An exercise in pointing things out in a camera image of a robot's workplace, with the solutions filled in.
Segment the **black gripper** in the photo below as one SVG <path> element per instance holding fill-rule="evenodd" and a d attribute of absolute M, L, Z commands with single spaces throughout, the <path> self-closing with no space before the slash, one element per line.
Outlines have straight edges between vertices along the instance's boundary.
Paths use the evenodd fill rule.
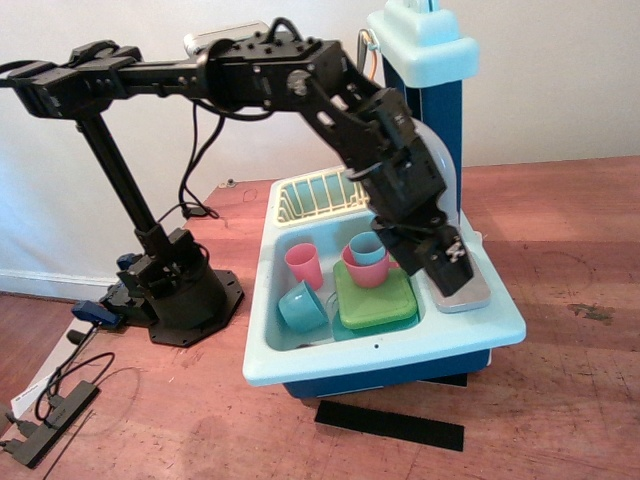
<path fill-rule="evenodd" d="M 409 276 L 424 268 L 443 296 L 454 295 L 471 281 L 466 245 L 437 206 L 446 185 L 425 145 L 365 149 L 362 185 L 375 213 L 373 232 Z M 413 240 L 424 240 L 421 260 Z"/>

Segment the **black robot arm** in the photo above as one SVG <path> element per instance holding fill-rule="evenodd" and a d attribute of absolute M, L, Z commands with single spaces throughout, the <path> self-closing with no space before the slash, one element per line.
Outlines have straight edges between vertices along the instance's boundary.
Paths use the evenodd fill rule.
<path fill-rule="evenodd" d="M 105 309 L 145 326 L 155 343 L 188 347 L 224 329 L 243 292 L 233 273 L 211 268 L 188 231 L 166 233 L 151 214 L 102 117 L 139 94 L 181 95 L 221 120 L 247 107 L 260 118 L 300 114 L 362 184 L 373 230 L 406 273 L 424 271 L 445 296 L 472 279 L 461 236 L 438 205 L 446 183 L 402 96 L 360 74 L 339 42 L 303 38 L 287 19 L 183 61 L 146 62 L 137 48 L 105 40 L 60 65 L 6 63 L 1 76 L 31 115 L 73 121 L 96 156 L 144 249 Z"/>

